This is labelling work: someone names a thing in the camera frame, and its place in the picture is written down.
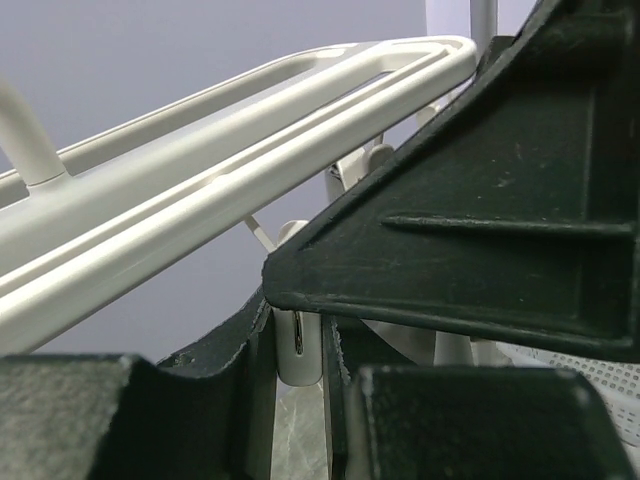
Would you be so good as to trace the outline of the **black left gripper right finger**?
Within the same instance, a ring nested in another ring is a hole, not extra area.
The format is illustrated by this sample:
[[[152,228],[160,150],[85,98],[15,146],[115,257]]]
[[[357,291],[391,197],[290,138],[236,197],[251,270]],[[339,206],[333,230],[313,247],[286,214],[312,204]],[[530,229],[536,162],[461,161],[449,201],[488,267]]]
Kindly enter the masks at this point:
[[[566,369],[418,366],[322,321],[333,479],[635,479],[598,391]]]

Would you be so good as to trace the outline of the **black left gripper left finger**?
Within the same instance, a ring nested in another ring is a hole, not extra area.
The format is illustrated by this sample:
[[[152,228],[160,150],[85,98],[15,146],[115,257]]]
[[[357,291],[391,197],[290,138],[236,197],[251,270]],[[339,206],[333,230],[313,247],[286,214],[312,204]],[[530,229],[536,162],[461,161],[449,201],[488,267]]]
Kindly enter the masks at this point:
[[[5,479],[266,479],[272,311],[256,294],[159,363],[136,355],[1,360]]]

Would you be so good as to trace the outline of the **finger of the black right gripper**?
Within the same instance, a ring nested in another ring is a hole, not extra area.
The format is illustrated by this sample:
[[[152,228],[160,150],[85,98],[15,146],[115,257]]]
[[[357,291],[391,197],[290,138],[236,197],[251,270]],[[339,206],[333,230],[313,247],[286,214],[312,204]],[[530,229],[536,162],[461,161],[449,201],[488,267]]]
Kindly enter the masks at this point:
[[[637,361],[638,3],[537,3],[262,284],[281,309]]]

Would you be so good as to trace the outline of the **white clip hanger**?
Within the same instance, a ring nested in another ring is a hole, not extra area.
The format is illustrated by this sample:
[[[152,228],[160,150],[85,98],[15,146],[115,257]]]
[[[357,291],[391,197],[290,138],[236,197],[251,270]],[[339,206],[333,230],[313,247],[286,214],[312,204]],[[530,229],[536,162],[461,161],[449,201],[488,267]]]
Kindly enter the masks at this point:
[[[288,55],[56,149],[1,87],[1,350],[30,352],[468,80],[456,35]]]

